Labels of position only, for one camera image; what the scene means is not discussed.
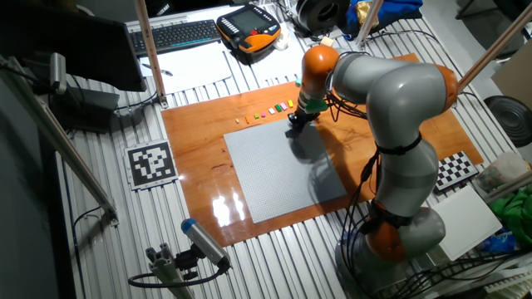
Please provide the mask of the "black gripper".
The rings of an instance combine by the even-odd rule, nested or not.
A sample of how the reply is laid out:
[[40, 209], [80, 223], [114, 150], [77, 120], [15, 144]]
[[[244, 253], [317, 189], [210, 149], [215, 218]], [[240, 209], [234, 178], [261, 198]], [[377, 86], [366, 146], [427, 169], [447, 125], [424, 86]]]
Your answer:
[[291, 126], [295, 126], [295, 124], [297, 123], [297, 128], [299, 130], [302, 130], [305, 126], [305, 123], [315, 120], [317, 117], [317, 113], [309, 114], [306, 113], [301, 107], [298, 107], [294, 113], [289, 114], [288, 121]]

